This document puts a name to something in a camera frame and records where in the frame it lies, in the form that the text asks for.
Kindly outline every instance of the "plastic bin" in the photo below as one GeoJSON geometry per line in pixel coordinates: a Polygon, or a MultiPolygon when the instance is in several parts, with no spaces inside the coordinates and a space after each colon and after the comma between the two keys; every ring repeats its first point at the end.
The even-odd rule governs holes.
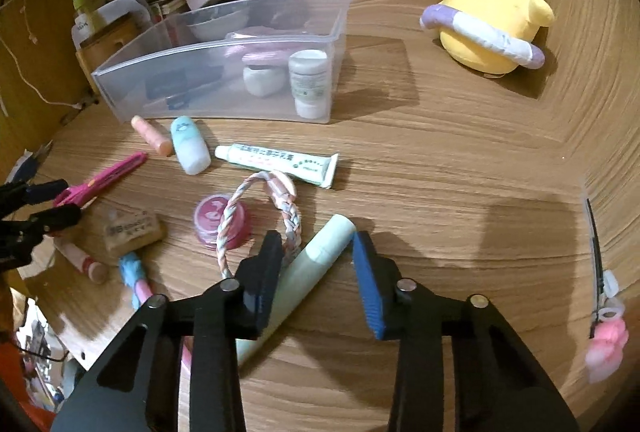
{"type": "Polygon", "coordinates": [[[129,42],[92,75],[121,122],[134,115],[188,115],[327,123],[350,3],[241,0],[176,14],[129,42]],[[303,74],[294,76],[296,99],[289,60],[302,50],[320,50],[326,59],[320,66],[292,64],[303,74]],[[301,97],[307,85],[312,102],[301,97]]]}

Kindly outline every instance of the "pink scrunchie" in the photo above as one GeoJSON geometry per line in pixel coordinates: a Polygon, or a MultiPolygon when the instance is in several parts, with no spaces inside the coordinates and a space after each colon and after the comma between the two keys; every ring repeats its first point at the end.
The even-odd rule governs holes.
{"type": "Polygon", "coordinates": [[[629,339],[622,318],[600,322],[590,340],[585,362],[589,371],[589,383],[609,378],[622,363],[622,349],[629,339]]]}

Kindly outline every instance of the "braided hair tie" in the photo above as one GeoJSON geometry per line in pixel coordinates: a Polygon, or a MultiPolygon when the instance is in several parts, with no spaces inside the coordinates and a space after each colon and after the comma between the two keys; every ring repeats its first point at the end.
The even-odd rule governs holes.
{"type": "Polygon", "coordinates": [[[296,252],[300,249],[300,242],[302,242],[302,238],[300,237],[300,212],[294,203],[296,188],[293,182],[286,174],[277,170],[256,172],[242,181],[234,194],[229,198],[225,211],[220,219],[216,251],[218,253],[218,266],[220,266],[223,279],[228,279],[233,276],[226,261],[226,243],[228,241],[229,227],[236,212],[236,207],[238,206],[238,200],[242,197],[242,194],[257,181],[264,181],[264,191],[267,193],[267,196],[271,198],[276,208],[282,212],[282,219],[286,227],[283,266],[288,266],[296,255],[296,252]]]}

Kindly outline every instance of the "chick plush toy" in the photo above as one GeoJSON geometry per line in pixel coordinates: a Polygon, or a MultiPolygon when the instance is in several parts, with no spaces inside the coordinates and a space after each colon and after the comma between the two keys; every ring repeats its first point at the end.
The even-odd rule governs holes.
{"type": "Polygon", "coordinates": [[[541,67],[545,56],[531,41],[553,21],[545,0],[442,0],[420,17],[422,27],[438,29],[450,56],[491,76],[541,67]]]}

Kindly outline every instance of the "pink round container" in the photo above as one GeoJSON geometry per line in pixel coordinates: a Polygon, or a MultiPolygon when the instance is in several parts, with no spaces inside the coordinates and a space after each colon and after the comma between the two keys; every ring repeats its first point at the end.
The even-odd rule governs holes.
{"type": "MultiPolygon", "coordinates": [[[[222,213],[229,201],[229,196],[225,194],[213,194],[205,197],[193,213],[193,225],[199,240],[207,248],[216,249],[216,239],[218,238],[218,226],[222,213]]],[[[251,221],[249,212],[242,201],[238,202],[236,213],[231,220],[229,227],[229,239],[226,244],[229,250],[239,247],[251,234],[251,221]]]]}

